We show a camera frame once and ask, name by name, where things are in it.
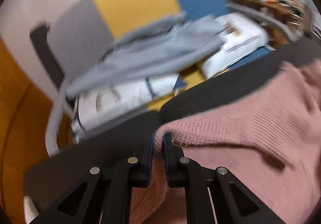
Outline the pink knitted sweater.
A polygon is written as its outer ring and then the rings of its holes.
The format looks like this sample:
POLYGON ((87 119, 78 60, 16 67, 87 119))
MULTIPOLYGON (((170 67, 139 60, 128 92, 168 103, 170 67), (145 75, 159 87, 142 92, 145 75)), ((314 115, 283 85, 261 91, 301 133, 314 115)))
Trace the pink knitted sweater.
POLYGON ((161 126, 151 185, 133 190, 130 223, 187 221, 183 189, 165 180, 166 133, 201 166, 228 168, 285 223, 304 223, 320 199, 320 60, 283 63, 253 93, 161 126))

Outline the white folded towel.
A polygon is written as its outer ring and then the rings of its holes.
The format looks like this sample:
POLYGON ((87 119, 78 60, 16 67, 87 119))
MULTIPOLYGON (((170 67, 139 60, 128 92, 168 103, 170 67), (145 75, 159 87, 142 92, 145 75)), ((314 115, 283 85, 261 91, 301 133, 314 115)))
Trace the white folded towel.
POLYGON ((23 211, 26 224, 30 224, 39 215, 35 204, 29 196, 23 197, 23 211))

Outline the grey blue garment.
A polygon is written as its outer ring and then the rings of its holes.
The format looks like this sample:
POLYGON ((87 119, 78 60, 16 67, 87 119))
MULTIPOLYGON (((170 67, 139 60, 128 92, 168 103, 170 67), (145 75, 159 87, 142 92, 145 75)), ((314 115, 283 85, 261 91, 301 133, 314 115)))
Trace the grey blue garment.
POLYGON ((139 100, 161 97, 150 83, 165 80, 207 57, 224 45, 224 26, 213 15, 189 21, 186 13, 168 15, 137 29, 109 45, 102 58, 82 74, 66 74, 54 102, 46 128, 45 145, 49 156, 59 153, 57 131, 65 100, 105 88, 115 93, 118 85, 131 93, 139 89, 139 100))

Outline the grey yellow blue chair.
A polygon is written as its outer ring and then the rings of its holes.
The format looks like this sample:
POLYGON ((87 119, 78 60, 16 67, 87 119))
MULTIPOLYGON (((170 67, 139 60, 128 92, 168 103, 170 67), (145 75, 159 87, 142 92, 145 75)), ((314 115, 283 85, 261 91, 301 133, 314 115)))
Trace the grey yellow blue chair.
POLYGON ((107 43, 149 21, 180 10, 196 17, 229 9, 226 0, 81 0, 50 26, 47 42, 64 75, 73 76, 93 65, 107 43))

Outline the white printed pillow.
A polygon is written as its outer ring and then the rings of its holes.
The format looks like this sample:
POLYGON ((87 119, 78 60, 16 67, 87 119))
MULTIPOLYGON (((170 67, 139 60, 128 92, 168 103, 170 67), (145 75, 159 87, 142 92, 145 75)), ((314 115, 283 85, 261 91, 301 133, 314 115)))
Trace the white printed pillow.
MULTIPOLYGON (((242 14, 230 13, 215 18, 224 26, 222 37, 225 43, 218 50, 195 63, 200 66, 201 72, 207 79, 248 55, 257 55, 269 42, 266 31, 258 23, 242 14)), ((155 100, 178 93, 188 87, 188 82, 182 77, 181 72, 171 74, 165 80, 155 80, 150 83, 150 86, 161 95, 155 100)), ((80 140, 86 132, 155 101, 147 101, 145 98, 139 100, 139 89, 143 86, 142 82, 138 82, 137 89, 130 93, 127 85, 118 85, 115 93, 110 88, 102 91, 95 89, 77 97, 75 117, 71 124, 75 139, 80 140)))

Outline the black rolled mat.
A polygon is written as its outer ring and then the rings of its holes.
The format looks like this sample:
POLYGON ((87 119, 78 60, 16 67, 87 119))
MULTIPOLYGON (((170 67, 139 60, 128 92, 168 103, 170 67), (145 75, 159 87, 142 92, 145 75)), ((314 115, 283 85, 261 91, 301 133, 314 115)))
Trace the black rolled mat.
POLYGON ((65 75, 47 42, 49 30, 49 24, 39 24, 30 31, 29 38, 51 81, 59 90, 65 75))

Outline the cluttered wooden shelf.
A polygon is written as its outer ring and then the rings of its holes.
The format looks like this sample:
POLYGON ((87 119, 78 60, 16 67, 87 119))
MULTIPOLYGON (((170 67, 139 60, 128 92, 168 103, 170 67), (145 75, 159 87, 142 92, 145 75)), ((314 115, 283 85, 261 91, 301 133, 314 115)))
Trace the cluttered wooden shelf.
POLYGON ((260 23, 273 48, 318 37, 313 11, 304 0, 229 0, 229 7, 260 23))

